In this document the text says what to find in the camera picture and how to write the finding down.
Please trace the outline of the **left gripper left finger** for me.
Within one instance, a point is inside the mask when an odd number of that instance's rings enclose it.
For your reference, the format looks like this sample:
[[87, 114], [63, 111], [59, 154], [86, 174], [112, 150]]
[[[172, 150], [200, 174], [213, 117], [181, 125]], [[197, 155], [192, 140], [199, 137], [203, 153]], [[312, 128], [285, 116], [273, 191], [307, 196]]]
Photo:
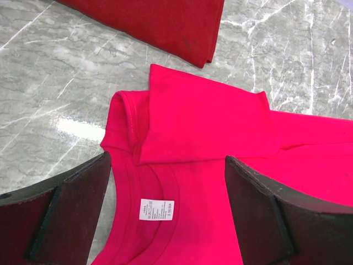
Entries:
[[1, 264], [86, 264], [110, 171], [104, 152], [1, 194]]

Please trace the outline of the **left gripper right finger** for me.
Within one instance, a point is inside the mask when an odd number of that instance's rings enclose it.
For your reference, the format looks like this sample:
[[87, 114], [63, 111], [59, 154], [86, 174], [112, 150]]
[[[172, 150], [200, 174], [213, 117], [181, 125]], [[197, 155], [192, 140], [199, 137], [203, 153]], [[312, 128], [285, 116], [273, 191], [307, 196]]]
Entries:
[[352, 263], [352, 207], [306, 195], [235, 157], [225, 163], [244, 264]]

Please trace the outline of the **pink t shirt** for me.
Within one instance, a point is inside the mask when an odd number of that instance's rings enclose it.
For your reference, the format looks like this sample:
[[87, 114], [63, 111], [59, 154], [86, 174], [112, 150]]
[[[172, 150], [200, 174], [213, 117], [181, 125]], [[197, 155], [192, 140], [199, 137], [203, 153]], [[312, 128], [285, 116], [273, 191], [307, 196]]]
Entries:
[[155, 64], [149, 90], [112, 97], [101, 147], [117, 199], [95, 264], [244, 264], [227, 156], [352, 207], [352, 121], [271, 110], [265, 92]]

